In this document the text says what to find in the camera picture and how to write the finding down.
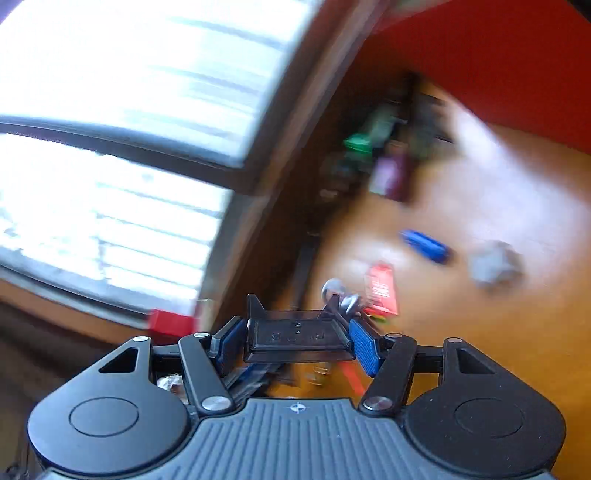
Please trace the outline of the red foil candy wrapper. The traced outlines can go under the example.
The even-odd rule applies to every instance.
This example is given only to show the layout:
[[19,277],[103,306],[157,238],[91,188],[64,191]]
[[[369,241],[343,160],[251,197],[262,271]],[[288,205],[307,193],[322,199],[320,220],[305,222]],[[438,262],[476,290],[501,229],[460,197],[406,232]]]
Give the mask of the red foil candy wrapper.
[[373,316],[393,317],[399,315],[399,302],[394,269],[384,262],[370,266],[365,275],[367,313]]

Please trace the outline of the red cardboard shoe box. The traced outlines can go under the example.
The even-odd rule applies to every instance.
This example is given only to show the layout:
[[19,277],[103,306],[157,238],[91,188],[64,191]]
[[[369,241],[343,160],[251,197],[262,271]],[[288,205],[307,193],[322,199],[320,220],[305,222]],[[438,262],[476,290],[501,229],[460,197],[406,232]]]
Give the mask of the red cardboard shoe box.
[[590,150],[587,1],[431,1],[385,16],[368,77],[415,71],[480,119]]

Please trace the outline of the blue small block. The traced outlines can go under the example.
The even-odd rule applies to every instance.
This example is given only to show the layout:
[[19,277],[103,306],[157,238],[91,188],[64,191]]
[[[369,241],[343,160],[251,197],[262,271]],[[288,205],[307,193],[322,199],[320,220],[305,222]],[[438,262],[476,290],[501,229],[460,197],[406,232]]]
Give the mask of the blue small block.
[[453,257],[452,249],[438,240],[416,230],[402,230],[401,239],[424,258],[437,264],[447,264]]

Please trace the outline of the white small cap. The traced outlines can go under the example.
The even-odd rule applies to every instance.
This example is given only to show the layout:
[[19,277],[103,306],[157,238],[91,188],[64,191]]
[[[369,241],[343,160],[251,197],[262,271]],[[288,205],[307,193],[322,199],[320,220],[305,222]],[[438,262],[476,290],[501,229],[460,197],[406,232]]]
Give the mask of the white small cap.
[[479,287],[505,287],[523,276],[522,256],[506,242],[488,242],[469,254],[468,272]]

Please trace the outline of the window frame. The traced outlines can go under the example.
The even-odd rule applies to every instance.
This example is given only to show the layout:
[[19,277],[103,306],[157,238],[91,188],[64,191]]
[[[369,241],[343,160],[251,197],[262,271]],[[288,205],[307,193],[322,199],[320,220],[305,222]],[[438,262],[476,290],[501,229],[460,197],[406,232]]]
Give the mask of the window frame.
[[192,314],[315,75],[384,1],[5,1],[1,278],[124,324]]

